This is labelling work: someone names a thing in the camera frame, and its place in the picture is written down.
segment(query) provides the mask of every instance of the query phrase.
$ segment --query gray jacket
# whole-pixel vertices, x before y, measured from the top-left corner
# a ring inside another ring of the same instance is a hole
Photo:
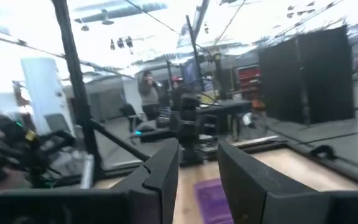
[[[159,104],[158,100],[158,86],[155,82],[153,85],[147,82],[141,82],[138,86],[140,97],[142,98],[142,105],[156,105]]]

